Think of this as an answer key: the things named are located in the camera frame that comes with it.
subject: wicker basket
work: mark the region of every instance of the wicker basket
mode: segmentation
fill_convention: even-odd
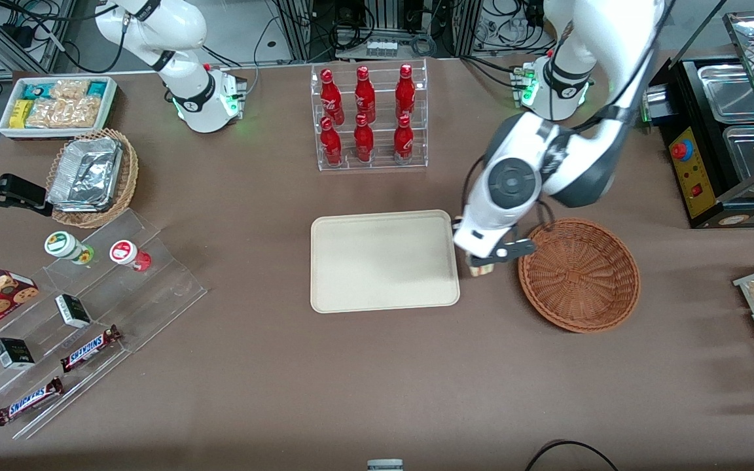
[[[120,159],[120,169],[118,170],[118,182],[114,196],[114,203],[108,211],[102,213],[64,213],[63,211],[54,210],[51,217],[54,220],[68,224],[68,226],[77,226],[83,229],[94,229],[107,224],[118,215],[122,214],[124,209],[128,208],[132,200],[132,194],[135,193],[135,179],[138,177],[138,157],[135,155],[135,149],[130,145],[130,141],[123,134],[113,129],[101,129],[101,131],[90,132],[78,136],[75,140],[87,141],[98,139],[100,137],[112,137],[124,145],[124,153]],[[57,166],[60,164],[60,157],[63,155],[61,148],[57,152],[57,158],[51,164],[51,171],[48,172],[48,178],[45,179],[45,190],[51,188],[51,182],[54,182],[54,176],[57,174]]]
[[[639,298],[638,267],[612,233],[581,218],[535,229],[535,253],[518,262],[526,296],[543,317],[572,332],[602,332],[627,319]]]

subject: clear plastic shelf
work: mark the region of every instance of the clear plastic shelf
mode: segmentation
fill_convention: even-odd
[[[44,387],[54,376],[60,377],[65,394],[46,400],[2,427],[12,433],[13,438],[34,435],[206,294],[206,289],[188,268],[174,259],[156,237],[157,233],[152,224],[128,209],[84,239],[96,251],[89,265],[57,260],[39,272],[45,275],[45,278],[40,277],[42,283],[34,277],[42,296],[0,328],[0,337],[24,340],[37,363],[21,372],[6,370],[0,364],[0,408]],[[153,260],[150,268],[138,272],[109,260],[109,247],[118,239],[131,239],[149,253]],[[63,292],[81,299],[92,317],[88,328],[78,329],[63,323],[54,303],[54,298]],[[61,358],[86,345],[113,324],[123,333],[123,338],[64,375]]]
[[[412,155],[409,163],[401,165],[395,162],[395,87],[400,78],[401,65],[409,63],[412,66],[412,81],[415,82],[415,111],[410,117],[410,127],[415,134],[412,141]],[[407,61],[377,61],[368,62],[368,76],[374,85],[377,101],[377,119],[371,124],[374,131],[374,158],[368,164],[363,164],[356,157],[356,146],[353,131],[356,128],[354,117],[357,107],[353,92],[357,86],[357,66],[362,63],[332,63],[331,65],[313,66],[311,70],[311,102],[314,114],[314,134],[316,136],[316,155],[319,170],[354,170],[354,169],[406,169],[406,167],[425,167],[429,163],[428,153],[428,98],[427,98],[427,62],[425,60]],[[319,120],[324,116],[322,108],[322,81],[318,74],[322,69],[331,69],[333,81],[342,93],[342,109],[345,122],[337,126],[336,131],[342,140],[343,164],[339,167],[327,165],[319,139],[321,128]]]

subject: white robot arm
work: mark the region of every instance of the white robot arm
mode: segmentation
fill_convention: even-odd
[[[662,9],[663,0],[545,2],[547,13],[563,10],[571,17],[552,60],[544,66],[550,72],[537,78],[549,91],[538,96],[538,105],[544,101],[545,111],[557,118],[559,109],[560,119],[566,117],[564,110],[571,106],[572,96],[559,94],[565,86],[560,86],[558,78],[586,71],[575,79],[586,82],[595,61],[607,73],[610,98],[596,114],[598,131],[590,139],[535,113],[512,116],[500,125],[484,153],[484,171],[473,185],[453,236],[455,244],[469,254],[470,266],[479,268],[533,252],[531,241],[509,241],[508,233],[515,232],[517,221],[541,191],[563,205],[578,207],[596,202],[609,190],[628,119],[653,62]],[[571,86],[573,82],[563,83]]]
[[[117,0],[99,3],[96,18],[105,38],[158,72],[173,94],[179,116],[197,132],[213,132],[241,117],[245,81],[207,69],[191,50],[206,41],[206,19],[184,0]]]

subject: table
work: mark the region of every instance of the table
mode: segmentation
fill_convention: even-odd
[[[380,174],[316,169],[309,67],[263,69],[245,119],[210,135],[175,118],[155,74],[117,75],[113,126],[141,161],[132,207],[210,293],[34,438],[0,433],[0,468],[511,470],[558,438],[622,469],[754,468],[754,325],[730,283],[754,272],[754,230],[688,229],[658,134],[631,133],[596,205],[552,203],[635,256],[641,299],[616,330],[549,324],[514,266],[470,278],[460,264],[451,307],[312,311],[315,218],[457,214],[467,169],[514,114],[464,63],[429,67],[430,166]],[[2,139],[0,173],[43,182],[59,146]],[[3,209],[0,268],[51,262],[41,242],[61,228]],[[563,465],[600,462],[558,449],[535,469]]]

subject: aluminum foil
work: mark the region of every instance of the aluminum foil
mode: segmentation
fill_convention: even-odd
[[[65,212],[102,212],[113,205],[124,147],[111,137],[66,145],[47,200]]]

